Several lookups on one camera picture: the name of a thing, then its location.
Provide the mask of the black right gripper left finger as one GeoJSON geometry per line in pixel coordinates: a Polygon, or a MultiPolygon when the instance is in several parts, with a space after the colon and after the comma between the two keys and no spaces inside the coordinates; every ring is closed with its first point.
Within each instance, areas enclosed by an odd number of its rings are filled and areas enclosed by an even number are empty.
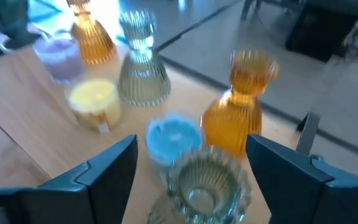
{"type": "Polygon", "coordinates": [[[42,185],[0,188],[0,224],[121,224],[137,158],[131,134],[42,185]]]}

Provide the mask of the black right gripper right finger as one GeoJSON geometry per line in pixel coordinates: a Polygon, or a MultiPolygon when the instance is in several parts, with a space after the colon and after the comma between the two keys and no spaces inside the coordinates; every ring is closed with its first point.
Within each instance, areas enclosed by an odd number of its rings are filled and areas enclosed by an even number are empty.
{"type": "Polygon", "coordinates": [[[260,135],[248,136],[246,154],[269,224],[358,224],[358,175],[260,135]]]}

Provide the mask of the clear greenish glass candlestick holder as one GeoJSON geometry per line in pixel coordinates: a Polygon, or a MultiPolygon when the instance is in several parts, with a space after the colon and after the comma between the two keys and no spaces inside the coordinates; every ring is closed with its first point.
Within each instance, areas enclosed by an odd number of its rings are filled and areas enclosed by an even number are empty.
{"type": "Polygon", "coordinates": [[[119,75],[120,97],[134,106],[156,106],[168,98],[171,82],[154,49],[155,16],[145,9],[124,11],[119,23],[129,46],[119,75]]]}
{"type": "Polygon", "coordinates": [[[182,154],[167,174],[167,192],[147,224],[239,224],[246,217],[251,186],[241,163],[213,147],[182,154]]]}

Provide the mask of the blue candle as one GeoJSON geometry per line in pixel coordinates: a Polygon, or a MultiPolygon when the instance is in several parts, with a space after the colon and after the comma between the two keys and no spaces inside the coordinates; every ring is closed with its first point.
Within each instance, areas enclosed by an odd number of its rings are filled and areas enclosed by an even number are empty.
{"type": "Polygon", "coordinates": [[[182,153],[203,145],[204,134],[193,117],[170,112],[149,121],[144,142],[152,163],[166,168],[182,153]]]}

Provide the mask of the amber ribbed glass candlestick holder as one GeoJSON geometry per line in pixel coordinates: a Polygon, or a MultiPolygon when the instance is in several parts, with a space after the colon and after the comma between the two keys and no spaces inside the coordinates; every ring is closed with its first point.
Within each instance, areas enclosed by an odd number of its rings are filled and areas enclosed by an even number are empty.
{"type": "Polygon", "coordinates": [[[205,144],[245,158],[248,135],[262,134],[262,111],[258,96],[264,94],[278,72],[278,62],[266,52],[234,52],[230,89],[214,100],[200,119],[205,144]]]}
{"type": "Polygon", "coordinates": [[[92,15],[91,0],[65,1],[74,15],[70,34],[78,42],[84,63],[97,65],[111,60],[116,54],[116,46],[103,25],[92,15]]]}

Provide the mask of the yellow candle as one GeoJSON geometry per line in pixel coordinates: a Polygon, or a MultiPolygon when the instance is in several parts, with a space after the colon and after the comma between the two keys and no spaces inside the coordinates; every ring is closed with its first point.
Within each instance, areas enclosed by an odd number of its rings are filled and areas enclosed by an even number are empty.
{"type": "Polygon", "coordinates": [[[108,133],[122,114],[116,84],[107,78],[77,80],[65,87],[65,98],[77,122],[99,133],[108,133]]]}

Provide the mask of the purple candle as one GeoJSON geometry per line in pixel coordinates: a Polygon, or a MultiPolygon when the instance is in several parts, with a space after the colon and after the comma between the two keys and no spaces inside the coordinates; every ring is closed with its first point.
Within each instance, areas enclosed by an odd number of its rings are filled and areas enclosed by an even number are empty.
{"type": "Polygon", "coordinates": [[[55,83],[66,85],[85,74],[79,43],[66,30],[36,40],[33,50],[55,83]]]}

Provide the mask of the black computer tower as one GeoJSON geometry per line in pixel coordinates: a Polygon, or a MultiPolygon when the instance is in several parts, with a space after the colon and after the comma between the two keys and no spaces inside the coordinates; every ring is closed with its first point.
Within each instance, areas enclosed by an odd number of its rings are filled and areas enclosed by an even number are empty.
{"type": "Polygon", "coordinates": [[[327,62],[358,21],[358,0],[306,0],[287,50],[327,62]]]}

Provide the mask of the wooden shelf with black frame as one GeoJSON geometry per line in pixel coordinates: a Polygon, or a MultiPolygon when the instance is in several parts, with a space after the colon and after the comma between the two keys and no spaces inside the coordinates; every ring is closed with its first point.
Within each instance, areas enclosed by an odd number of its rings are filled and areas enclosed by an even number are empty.
{"type": "Polygon", "coordinates": [[[131,134],[137,136],[135,177],[121,224],[147,224],[156,200],[167,192],[144,142],[152,118],[177,112],[200,116],[221,92],[167,68],[168,98],[156,106],[121,101],[119,122],[108,133],[80,125],[65,87],[49,77],[32,47],[0,57],[0,188],[37,187],[87,161],[131,134]]]}

